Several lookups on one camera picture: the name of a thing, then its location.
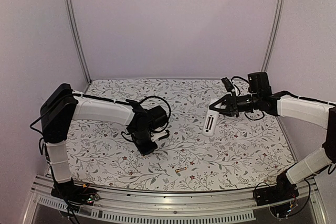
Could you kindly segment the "white remote control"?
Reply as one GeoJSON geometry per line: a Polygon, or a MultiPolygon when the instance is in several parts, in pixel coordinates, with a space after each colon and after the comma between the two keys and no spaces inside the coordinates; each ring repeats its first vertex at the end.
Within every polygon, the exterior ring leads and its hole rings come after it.
{"type": "Polygon", "coordinates": [[[217,120],[219,117],[219,112],[208,109],[202,129],[202,134],[206,137],[211,137],[214,135],[215,128],[217,125],[217,120]]]}

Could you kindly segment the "gold black battery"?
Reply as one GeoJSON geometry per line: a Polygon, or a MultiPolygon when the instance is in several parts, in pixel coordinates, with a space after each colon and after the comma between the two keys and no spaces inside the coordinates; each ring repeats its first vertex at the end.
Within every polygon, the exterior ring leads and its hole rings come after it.
{"type": "Polygon", "coordinates": [[[179,168],[179,169],[176,169],[175,172],[179,173],[179,172],[184,171],[186,169],[187,169],[187,167],[179,168]]]}

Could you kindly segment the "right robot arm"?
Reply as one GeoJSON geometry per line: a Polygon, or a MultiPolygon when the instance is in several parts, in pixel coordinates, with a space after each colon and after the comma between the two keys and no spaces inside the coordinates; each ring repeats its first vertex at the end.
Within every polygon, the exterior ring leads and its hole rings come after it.
{"type": "Polygon", "coordinates": [[[228,92],[211,102],[205,126],[214,132],[218,116],[238,117],[242,112],[259,110],[272,116],[294,118],[320,126],[327,131],[326,140],[316,151],[277,176],[271,196],[276,201],[291,194],[292,185],[320,173],[335,163],[335,103],[294,95],[289,91],[273,93],[266,72],[254,72],[247,76],[248,94],[237,96],[236,89],[228,78],[222,78],[228,92]]]}

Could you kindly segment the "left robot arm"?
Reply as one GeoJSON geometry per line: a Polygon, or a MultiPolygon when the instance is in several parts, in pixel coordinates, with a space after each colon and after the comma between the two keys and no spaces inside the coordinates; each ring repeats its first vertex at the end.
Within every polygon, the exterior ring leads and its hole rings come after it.
{"type": "Polygon", "coordinates": [[[66,139],[72,121],[94,120],[124,125],[130,141],[142,155],[157,149],[157,141],[169,136],[167,126],[171,111],[157,105],[142,107],[143,101],[116,101],[75,92],[61,84],[40,109],[41,134],[46,144],[49,163],[58,184],[57,190],[67,200],[78,195],[71,181],[66,139]]]}

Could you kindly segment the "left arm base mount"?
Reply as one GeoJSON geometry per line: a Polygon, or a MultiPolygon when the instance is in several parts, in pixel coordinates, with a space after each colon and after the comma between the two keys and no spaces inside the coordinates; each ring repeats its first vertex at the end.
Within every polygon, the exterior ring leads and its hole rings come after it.
{"type": "Polygon", "coordinates": [[[51,195],[75,205],[93,205],[100,199],[97,190],[91,188],[89,183],[75,185],[73,180],[65,183],[54,182],[51,195]]]}

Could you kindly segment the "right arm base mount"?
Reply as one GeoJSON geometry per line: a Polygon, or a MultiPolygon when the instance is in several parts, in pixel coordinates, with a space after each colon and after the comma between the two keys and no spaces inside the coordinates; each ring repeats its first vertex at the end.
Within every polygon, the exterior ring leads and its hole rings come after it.
{"type": "Polygon", "coordinates": [[[296,185],[280,180],[274,186],[259,188],[257,185],[253,191],[253,198],[257,206],[274,204],[277,202],[294,199],[299,196],[296,185]]]}

